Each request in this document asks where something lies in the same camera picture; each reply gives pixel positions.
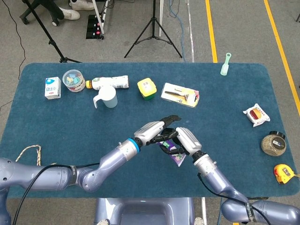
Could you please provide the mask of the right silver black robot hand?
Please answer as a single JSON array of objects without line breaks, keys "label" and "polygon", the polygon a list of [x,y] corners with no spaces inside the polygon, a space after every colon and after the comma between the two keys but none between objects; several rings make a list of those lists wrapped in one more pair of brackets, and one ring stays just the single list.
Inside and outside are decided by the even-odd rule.
[{"label": "right silver black robot hand", "polygon": [[200,142],[189,129],[184,127],[165,128],[162,133],[158,135],[158,140],[160,142],[173,140],[173,142],[179,146],[179,148],[168,150],[167,147],[162,145],[162,151],[169,155],[185,153],[194,160],[205,155],[205,153],[201,151],[202,145]]}]

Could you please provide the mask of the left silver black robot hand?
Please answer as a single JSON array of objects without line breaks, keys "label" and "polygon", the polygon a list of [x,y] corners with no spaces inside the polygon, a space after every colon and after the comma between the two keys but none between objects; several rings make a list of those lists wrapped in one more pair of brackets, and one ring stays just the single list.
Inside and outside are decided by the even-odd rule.
[{"label": "left silver black robot hand", "polygon": [[175,121],[181,118],[178,115],[170,115],[159,121],[149,122],[134,133],[133,140],[139,147],[158,143],[175,138],[178,132],[173,128],[168,128]]}]

